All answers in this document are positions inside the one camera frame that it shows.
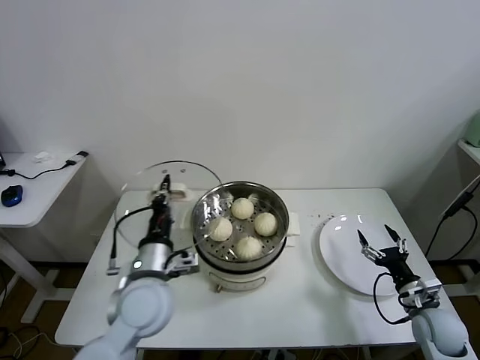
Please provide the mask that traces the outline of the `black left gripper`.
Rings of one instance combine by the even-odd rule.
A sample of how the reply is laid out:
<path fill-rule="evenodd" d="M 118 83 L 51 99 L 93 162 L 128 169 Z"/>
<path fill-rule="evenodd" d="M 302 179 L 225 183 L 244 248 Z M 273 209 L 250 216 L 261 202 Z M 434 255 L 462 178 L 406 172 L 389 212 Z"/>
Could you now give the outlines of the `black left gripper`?
<path fill-rule="evenodd" d="M 161 190 L 170 192 L 170 174 L 166 174 L 161 182 Z M 170 205 L 164 199 L 155 199 L 152 204 L 152 215 L 148 222 L 145 244 L 172 244 L 170 239 L 173 219 Z"/>

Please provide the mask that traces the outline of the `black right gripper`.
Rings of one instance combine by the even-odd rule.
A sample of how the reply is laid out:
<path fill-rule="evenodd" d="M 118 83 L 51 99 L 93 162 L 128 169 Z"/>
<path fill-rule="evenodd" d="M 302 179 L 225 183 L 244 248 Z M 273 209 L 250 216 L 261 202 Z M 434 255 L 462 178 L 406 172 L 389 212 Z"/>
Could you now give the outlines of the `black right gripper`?
<path fill-rule="evenodd" d="M 393 278 L 395 288 L 401 289 L 407 284 L 418 281 L 420 277 L 414 274 L 407 265 L 409 254 L 406 239 L 401 238 L 397 231 L 387 224 L 385 225 L 385 229 L 397 247 L 387 247 L 380 251 L 376 250 L 369 245 L 363 233 L 358 230 L 357 234 L 361 244 L 361 253 L 370 261 L 376 261 L 378 266 L 387 269 Z"/>

